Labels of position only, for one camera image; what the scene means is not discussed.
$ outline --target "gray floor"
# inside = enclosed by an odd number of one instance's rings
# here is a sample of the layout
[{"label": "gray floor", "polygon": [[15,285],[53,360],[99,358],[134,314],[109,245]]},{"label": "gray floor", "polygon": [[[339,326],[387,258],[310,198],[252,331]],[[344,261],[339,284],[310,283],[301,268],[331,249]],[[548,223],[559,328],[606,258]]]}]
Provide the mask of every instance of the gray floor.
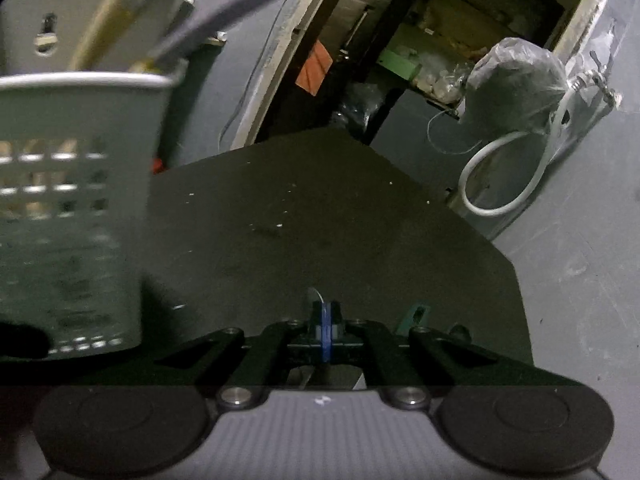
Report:
[{"label": "gray floor", "polygon": [[536,365],[607,396],[612,479],[640,478],[640,4],[610,0],[622,37],[611,76],[622,110],[596,127],[495,241],[513,262]]}]

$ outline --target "gray laundry basket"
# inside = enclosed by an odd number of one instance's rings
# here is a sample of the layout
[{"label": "gray laundry basket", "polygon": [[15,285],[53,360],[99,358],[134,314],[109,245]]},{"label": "gray laundry basket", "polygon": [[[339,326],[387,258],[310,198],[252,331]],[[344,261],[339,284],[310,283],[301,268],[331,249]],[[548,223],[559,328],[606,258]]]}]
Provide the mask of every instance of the gray laundry basket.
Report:
[{"label": "gray laundry basket", "polygon": [[50,359],[140,342],[127,255],[184,69],[0,78],[0,320],[43,329]]}]

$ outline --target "blue strip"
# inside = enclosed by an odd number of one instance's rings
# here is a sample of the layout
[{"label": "blue strip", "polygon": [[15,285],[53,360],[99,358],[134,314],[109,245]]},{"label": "blue strip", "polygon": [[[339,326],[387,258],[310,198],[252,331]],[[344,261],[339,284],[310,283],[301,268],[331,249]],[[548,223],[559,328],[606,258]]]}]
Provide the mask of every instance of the blue strip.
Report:
[{"label": "blue strip", "polygon": [[320,321],[322,362],[331,361],[331,303],[322,304],[322,317]]}]

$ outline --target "gray wall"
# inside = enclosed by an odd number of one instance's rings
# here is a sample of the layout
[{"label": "gray wall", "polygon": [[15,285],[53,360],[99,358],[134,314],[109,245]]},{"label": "gray wall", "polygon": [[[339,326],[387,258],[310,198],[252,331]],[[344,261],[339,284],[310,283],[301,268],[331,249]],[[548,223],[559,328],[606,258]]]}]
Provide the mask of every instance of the gray wall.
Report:
[{"label": "gray wall", "polygon": [[603,467],[640,478],[640,4],[609,0],[594,35],[618,21],[611,76],[625,97],[496,240],[513,262],[537,366],[606,394],[616,436]]},{"label": "gray wall", "polygon": [[[227,1],[196,0],[196,12],[207,12]],[[187,81],[175,95],[165,125],[167,149],[162,155],[169,166],[216,155],[218,137],[225,126],[220,152],[229,149],[260,68],[275,46],[280,25],[299,1],[273,2],[228,30],[222,51],[201,50],[193,57]]]}]

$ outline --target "white hose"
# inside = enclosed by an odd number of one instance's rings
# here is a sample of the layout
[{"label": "white hose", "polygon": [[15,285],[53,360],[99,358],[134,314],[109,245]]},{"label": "white hose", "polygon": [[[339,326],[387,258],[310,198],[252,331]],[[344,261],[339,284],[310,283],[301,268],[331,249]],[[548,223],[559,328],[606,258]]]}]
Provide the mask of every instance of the white hose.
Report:
[{"label": "white hose", "polygon": [[466,208],[469,209],[469,211],[478,216],[491,218],[510,213],[525,203],[527,198],[531,196],[531,193],[534,192],[534,190],[540,183],[540,180],[545,173],[546,167],[549,165],[556,152],[556,141],[560,138],[562,130],[562,119],[564,118],[564,114],[566,113],[569,102],[574,97],[574,94],[575,91],[569,89],[561,99],[560,104],[558,105],[558,111],[556,111],[556,116],[554,117],[553,123],[551,124],[551,131],[549,132],[549,136],[546,140],[545,151],[542,154],[542,158],[540,159],[540,163],[538,164],[536,172],[533,174],[533,177],[531,177],[531,180],[527,184],[527,187],[512,202],[509,202],[507,205],[503,205],[502,207],[496,209],[482,209],[476,207],[469,201],[469,198],[466,195],[466,183],[476,166],[480,164],[480,162],[485,160],[485,158],[487,158],[493,152],[505,146],[506,144],[529,135],[530,132],[513,132],[506,136],[503,136],[500,139],[490,142],[471,158],[471,160],[465,166],[465,169],[462,170],[462,173],[460,174],[460,180],[458,182],[458,189],[460,190],[460,195],[462,196],[462,202],[464,202]]}]

